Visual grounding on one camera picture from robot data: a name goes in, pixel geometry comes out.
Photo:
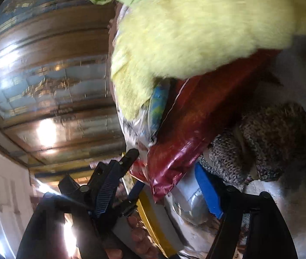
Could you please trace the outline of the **person's hand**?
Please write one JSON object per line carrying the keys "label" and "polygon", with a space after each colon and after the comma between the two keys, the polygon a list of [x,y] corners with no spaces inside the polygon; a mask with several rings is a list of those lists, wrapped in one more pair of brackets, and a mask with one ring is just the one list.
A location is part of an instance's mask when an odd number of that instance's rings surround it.
{"label": "person's hand", "polygon": [[120,218],[113,232],[120,240],[124,240],[124,243],[128,243],[129,249],[140,258],[158,258],[159,249],[150,240],[138,214]]}

